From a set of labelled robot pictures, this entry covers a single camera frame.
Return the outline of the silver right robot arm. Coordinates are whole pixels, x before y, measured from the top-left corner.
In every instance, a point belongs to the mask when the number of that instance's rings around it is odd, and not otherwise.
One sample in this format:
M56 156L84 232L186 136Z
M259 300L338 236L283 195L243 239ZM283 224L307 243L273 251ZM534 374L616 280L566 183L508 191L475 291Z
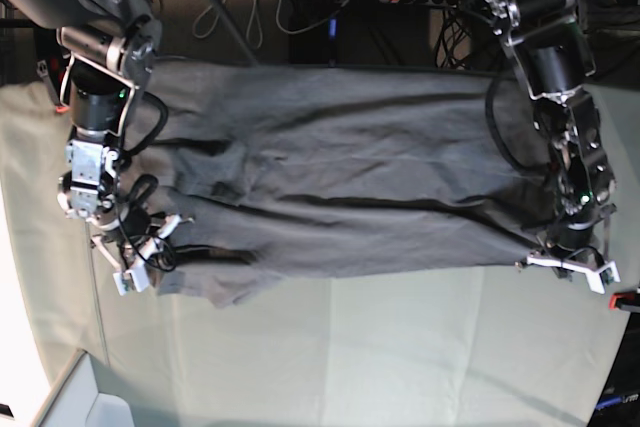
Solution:
M127 288L143 289L150 271L177 266L169 238L175 214L152 214L158 179L122 174L165 127L167 106L146 88L162 27L150 0L8 0L40 28L55 34L69 62L59 88L71 116L65 146L68 171L58 201L68 218L94 226L93 244Z

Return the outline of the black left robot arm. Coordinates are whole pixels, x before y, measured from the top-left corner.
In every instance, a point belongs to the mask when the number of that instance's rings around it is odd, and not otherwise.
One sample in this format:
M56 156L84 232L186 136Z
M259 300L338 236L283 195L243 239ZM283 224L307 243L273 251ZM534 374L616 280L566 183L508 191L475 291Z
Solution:
M587 80L595 60L580 22L581 0L465 0L482 15L528 95L547 143L544 171L551 217L530 227L538 242L523 267L581 274L604 293L620 274L609 255L616 178L601 138L601 116Z

